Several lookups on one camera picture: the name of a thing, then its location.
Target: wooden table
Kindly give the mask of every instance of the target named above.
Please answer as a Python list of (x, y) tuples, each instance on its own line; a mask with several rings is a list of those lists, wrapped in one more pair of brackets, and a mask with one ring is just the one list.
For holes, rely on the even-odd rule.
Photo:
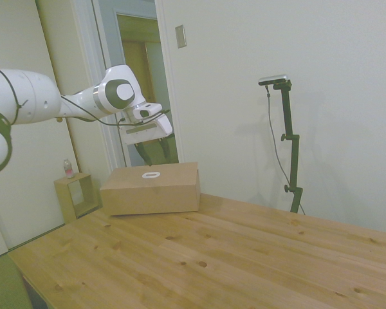
[(100, 209), (9, 255), (54, 308), (386, 308), (386, 233), (206, 194)]

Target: floor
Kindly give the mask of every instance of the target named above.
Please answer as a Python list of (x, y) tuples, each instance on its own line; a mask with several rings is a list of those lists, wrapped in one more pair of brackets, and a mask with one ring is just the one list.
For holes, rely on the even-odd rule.
[(32, 309), (23, 280), (13, 261), (0, 256), (0, 309)]

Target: small wooden cube shelf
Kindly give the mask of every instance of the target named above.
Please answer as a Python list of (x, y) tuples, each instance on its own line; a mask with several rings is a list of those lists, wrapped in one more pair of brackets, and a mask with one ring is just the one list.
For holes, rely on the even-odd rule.
[[(69, 184), (73, 182), (79, 182), (84, 199), (84, 201), (76, 205), (73, 203), (73, 198), (71, 197), (71, 191), (69, 188)], [(97, 209), (98, 203), (90, 174), (75, 173), (75, 176), (72, 178), (63, 177), (55, 180), (54, 186), (56, 188), (57, 198), (59, 199), (64, 222), (66, 224), (73, 222), (86, 213)]]

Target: black cable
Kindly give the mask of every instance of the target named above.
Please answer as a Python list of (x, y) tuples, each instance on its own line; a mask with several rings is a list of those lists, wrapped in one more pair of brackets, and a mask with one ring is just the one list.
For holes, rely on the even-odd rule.
[[(273, 137), (273, 144), (274, 144), (274, 146), (275, 146), (276, 159), (277, 159), (277, 161), (278, 161), (278, 163), (279, 163), (280, 169), (282, 170), (284, 177), (286, 177), (286, 180), (287, 180), (287, 182), (288, 182), (288, 185), (290, 185), (290, 181), (289, 181), (288, 175), (286, 175), (286, 173), (284, 172), (282, 163), (280, 162), (280, 159), (279, 159), (279, 155), (277, 154), (277, 146), (276, 146), (275, 133), (273, 132), (273, 126), (271, 125), (271, 116), (270, 116), (270, 92), (269, 92), (269, 87), (268, 87), (268, 85), (265, 85), (265, 87), (266, 87), (266, 91), (268, 92), (268, 114), (269, 114), (269, 125), (270, 125), (271, 135), (272, 135), (272, 137)], [(300, 206), (300, 208), (302, 209), (303, 214), (306, 215), (306, 213), (304, 212), (304, 209), (303, 209), (303, 207), (302, 207), (302, 204), (299, 204), (299, 206)]]
[(15, 99), (15, 105), (16, 105), (15, 117), (14, 117), (13, 122), (10, 124), (12, 126), (12, 125), (15, 124), (15, 122), (17, 120), (17, 117), (19, 116), (19, 109), (21, 109), (27, 103), (27, 101), (24, 102), (22, 105), (19, 104), (19, 100), (17, 99), (17, 95), (15, 94), (15, 90), (14, 90), (13, 84), (10, 82), (10, 80), (8, 79), (6, 74), (4, 74), (1, 70), (0, 70), (0, 73), (7, 80), (7, 83), (9, 84), (10, 88), (12, 89), (13, 96), (14, 96), (14, 99)]
[(146, 121), (146, 122), (138, 122), (136, 124), (120, 124), (121, 121), (124, 121), (123, 119), (120, 119), (119, 122), (117, 122), (116, 124), (108, 124), (107, 122), (103, 122), (101, 121), (99, 118), (97, 118), (96, 116), (94, 116), (92, 113), (90, 113), (89, 111), (85, 110), (84, 108), (82, 108), (81, 106), (77, 105), (76, 103), (74, 103), (73, 101), (69, 100), (68, 98), (66, 97), (63, 97), (61, 96), (64, 100), (68, 101), (70, 104), (73, 104), (74, 106), (76, 106), (77, 108), (81, 109), (82, 111), (86, 112), (87, 114), (89, 114), (90, 116), (92, 116), (95, 120), (99, 121), (101, 124), (104, 124), (105, 126), (113, 126), (113, 127), (124, 127), (124, 126), (142, 126), (144, 124), (148, 124), (149, 122), (152, 122), (153, 120), (156, 120), (157, 118), (159, 118), (160, 116), (166, 114), (169, 112), (169, 110), (161, 110), (159, 111), (158, 113), (154, 114), (152, 117), (152, 119), (150, 119), (149, 121)]

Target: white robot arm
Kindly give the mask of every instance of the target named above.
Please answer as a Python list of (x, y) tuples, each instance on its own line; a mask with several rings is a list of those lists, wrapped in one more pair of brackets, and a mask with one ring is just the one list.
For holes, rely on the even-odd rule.
[(119, 111), (126, 126), (126, 144), (163, 138), (172, 133), (169, 119), (157, 103), (147, 103), (128, 66), (106, 71), (100, 84), (75, 95), (61, 96), (45, 75), (21, 70), (0, 70), (0, 171), (12, 152), (10, 128), (57, 117), (94, 121)]

